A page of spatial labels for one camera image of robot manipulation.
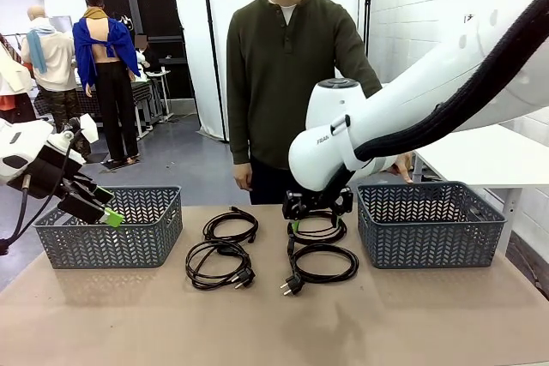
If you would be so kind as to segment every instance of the coiled black cable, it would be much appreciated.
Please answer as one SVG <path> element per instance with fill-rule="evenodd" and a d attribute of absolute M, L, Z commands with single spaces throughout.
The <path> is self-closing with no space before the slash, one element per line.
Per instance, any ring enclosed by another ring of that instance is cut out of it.
<path fill-rule="evenodd" d="M 340 274 L 315 274 L 306 272 L 298 266 L 298 260 L 301 257 L 315 252 L 329 252 L 344 256 L 349 260 L 349 268 Z M 290 265 L 292 266 L 292 272 L 298 273 L 305 283 L 336 283 L 349 280 L 357 273 L 359 270 L 359 258 L 352 251 L 334 246 L 333 244 L 315 243 L 309 244 L 291 255 Z"/>
<path fill-rule="evenodd" d="M 349 280 L 359 270 L 359 258 L 356 254 L 331 244 L 341 240 L 347 234 L 347 226 L 343 220 L 331 212 L 323 211 L 311 212 L 307 218 L 329 219 L 332 222 L 332 227 L 320 231 L 300 231 L 299 228 L 294 230 L 292 223 L 288 224 L 287 254 L 292 268 L 292 276 L 287 278 L 286 283 L 281 286 L 281 289 L 287 288 L 287 291 L 284 292 L 285 296 L 289 294 L 297 295 L 305 283 L 326 284 Z M 305 244 L 305 246 L 296 251 L 295 243 Z M 349 260 L 349 268 L 340 274 L 317 274 L 306 272 L 299 267 L 298 260 L 301 257 L 315 252 L 329 252 L 343 256 Z"/>
<path fill-rule="evenodd" d="M 202 234 L 206 240 L 225 240 L 228 242 L 242 243 L 248 239 L 248 243 L 254 243 L 256 240 L 257 229 L 259 228 L 259 222 L 251 214 L 240 210 L 235 206 L 231 206 L 231 211 L 227 213 L 220 214 L 219 216 L 211 219 L 202 229 Z M 244 233 L 239 233 L 238 235 L 229 235 L 229 236 L 216 236 L 215 228 L 221 223 L 228 220 L 245 220 L 252 224 L 251 228 Z"/>
<path fill-rule="evenodd" d="M 331 212 L 316 210 L 309 212 L 304 219 L 314 218 L 327 219 L 332 223 L 332 225 L 319 231 L 303 231 L 299 228 L 294 231 L 293 224 L 288 223 L 288 235 L 293 232 L 295 235 L 295 242 L 299 244 L 327 244 L 339 242 L 347 234 L 347 225 L 345 225 L 345 222 Z"/>
<path fill-rule="evenodd" d="M 208 252 L 202 257 L 196 267 L 193 267 L 192 260 L 205 250 L 208 250 Z M 200 273 L 204 262 L 212 253 L 215 251 L 219 252 L 220 250 L 223 250 L 223 255 L 238 257 L 240 265 L 227 274 L 212 275 Z M 187 272 L 192 285 L 201 291 L 213 291 L 222 286 L 235 283 L 237 280 L 240 280 L 240 283 L 236 285 L 235 289 L 238 289 L 240 286 L 247 287 L 256 276 L 251 270 L 250 256 L 242 246 L 235 242 L 228 242 L 227 240 L 208 240 L 194 246 L 185 259 L 185 272 Z"/>

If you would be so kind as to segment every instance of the table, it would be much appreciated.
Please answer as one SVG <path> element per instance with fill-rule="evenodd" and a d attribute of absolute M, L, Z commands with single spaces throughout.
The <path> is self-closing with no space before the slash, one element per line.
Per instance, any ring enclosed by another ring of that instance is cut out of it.
<path fill-rule="evenodd" d="M 137 126 L 137 140 L 142 139 L 153 129 L 152 126 L 149 126 L 150 123 L 150 114 L 148 113 L 147 102 L 153 96 L 151 92 L 151 85 L 148 81 L 133 81 L 131 82 L 131 91 L 134 96 L 134 107 L 136 112 L 136 126 Z M 78 102 L 80 103 L 82 113 L 87 113 L 92 117 L 101 118 L 101 109 L 99 101 L 97 100 L 97 94 L 94 93 L 92 98 L 86 96 L 86 93 L 83 91 L 81 86 L 78 86 L 76 89 L 78 94 Z M 34 108 L 39 115 L 44 116 L 50 113 L 50 106 L 45 102 L 44 97 L 39 93 L 36 99 L 33 102 Z M 142 120 L 139 116 L 139 109 L 143 110 L 145 116 L 145 129 L 142 127 Z"/>
<path fill-rule="evenodd" d="M 162 119 L 163 123 L 170 120 L 170 117 L 173 116 L 173 113 L 170 112 L 170 105 L 169 105 L 168 97 L 167 97 L 167 93 L 166 93 L 166 90 L 167 90 L 166 76 L 169 75 L 170 73 L 171 73 L 170 70 L 166 70 L 164 68 L 162 68 L 162 71 L 158 72 L 158 73 L 157 72 L 146 72 L 145 73 L 150 78 L 159 77 L 160 81 L 162 82 L 162 94 L 163 94 L 163 97 L 164 97 L 164 106 L 166 108 L 166 114 L 163 116 L 163 119 Z"/>
<path fill-rule="evenodd" d="M 507 223 L 498 250 L 505 252 L 523 188 L 549 186 L 549 147 L 503 126 L 452 133 L 416 151 L 413 180 L 421 181 L 427 164 L 443 180 L 473 188 L 508 189 L 504 199 Z"/>
<path fill-rule="evenodd" d="M 290 271 L 281 207 L 243 209 L 260 222 L 256 242 L 244 244 L 257 274 L 251 288 L 192 288 L 185 256 L 202 240 L 202 226 L 228 209 L 184 207 L 184 231 L 161 268 L 54 271 L 45 255 L 38 257 L 0 294 L 2 364 L 474 366 L 549 360 L 549 303 L 501 255 L 482 269 L 378 270 L 360 244 L 355 208 L 344 218 L 349 232 L 338 244 L 359 256 L 357 277 L 305 285 L 299 296 L 283 297 L 279 286 Z M 249 226 L 230 222 L 218 230 L 243 227 Z M 230 258 L 216 259 L 210 273 L 236 267 Z M 309 255 L 300 265 L 329 273 L 347 264 Z"/>

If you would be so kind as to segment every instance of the gray basket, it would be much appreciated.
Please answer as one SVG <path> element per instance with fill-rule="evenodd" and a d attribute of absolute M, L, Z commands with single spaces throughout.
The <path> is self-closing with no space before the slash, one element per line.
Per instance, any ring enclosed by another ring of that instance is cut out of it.
<path fill-rule="evenodd" d="M 463 183 L 359 186 L 359 232 L 374 267 L 488 267 L 504 223 Z"/>
<path fill-rule="evenodd" d="M 57 208 L 36 223 L 54 269 L 159 267 L 166 261 L 183 229 L 181 188 L 106 189 L 114 194 L 108 206 L 125 217 L 116 229 L 88 225 Z"/>

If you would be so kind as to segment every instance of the white shirt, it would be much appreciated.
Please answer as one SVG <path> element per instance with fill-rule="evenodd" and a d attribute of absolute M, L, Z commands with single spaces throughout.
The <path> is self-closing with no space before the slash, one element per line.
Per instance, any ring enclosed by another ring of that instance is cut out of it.
<path fill-rule="evenodd" d="M 75 70 L 72 67 L 72 59 L 75 55 L 75 42 L 68 33 L 55 32 L 40 36 L 40 44 L 44 52 L 47 71 L 40 73 L 34 68 L 34 79 L 45 90 L 62 92 L 76 88 Z M 21 57 L 24 62 L 31 61 L 31 52 L 27 38 L 21 44 Z"/>
<path fill-rule="evenodd" d="M 28 69 L 11 58 L 0 44 L 0 96 L 27 93 L 33 88 Z"/>
<path fill-rule="evenodd" d="M 268 2 L 271 3 L 271 4 L 276 4 L 272 0 L 268 0 Z M 282 14 L 284 15 L 284 19 L 286 20 L 287 25 L 290 24 L 290 20 L 292 19 L 293 11 L 295 10 L 296 6 L 297 6 L 297 4 L 294 4 L 292 6 L 281 6 Z"/>

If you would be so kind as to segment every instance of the person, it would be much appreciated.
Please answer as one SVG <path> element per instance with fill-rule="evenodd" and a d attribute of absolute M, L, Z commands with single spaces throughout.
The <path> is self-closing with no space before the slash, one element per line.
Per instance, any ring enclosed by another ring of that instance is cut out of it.
<path fill-rule="evenodd" d="M 233 175 L 252 204 L 299 191 L 289 171 L 293 139 L 305 130 L 314 86 L 335 76 L 382 86 L 351 16 L 330 0 L 255 0 L 237 10 L 227 35 L 227 99 Z"/>
<path fill-rule="evenodd" d="M 136 48 L 143 55 L 145 61 L 142 63 L 145 72 L 160 72 L 162 71 L 162 66 L 160 65 L 160 60 L 158 55 L 148 43 L 148 38 L 146 34 L 137 34 L 136 35 Z"/>
<path fill-rule="evenodd" d="M 31 75 L 21 56 L 0 34 L 0 118 L 8 123 L 36 120 L 28 92 L 33 88 Z"/>
<path fill-rule="evenodd" d="M 50 106 L 58 133 L 73 117 L 80 117 L 81 107 L 76 94 L 75 44 L 68 33 L 60 33 L 45 16 L 42 6 L 27 11 L 31 30 L 21 44 L 23 62 L 33 65 L 34 79 L 45 102 Z M 81 136 L 75 150 L 85 159 L 91 154 L 89 142 Z"/>
<path fill-rule="evenodd" d="M 140 75 L 136 51 L 130 31 L 106 15 L 103 0 L 86 0 L 86 5 L 86 13 L 73 27 L 78 75 L 88 97 L 92 86 L 96 88 L 111 154 L 107 165 L 133 164 L 139 157 L 131 90 L 131 82 Z"/>

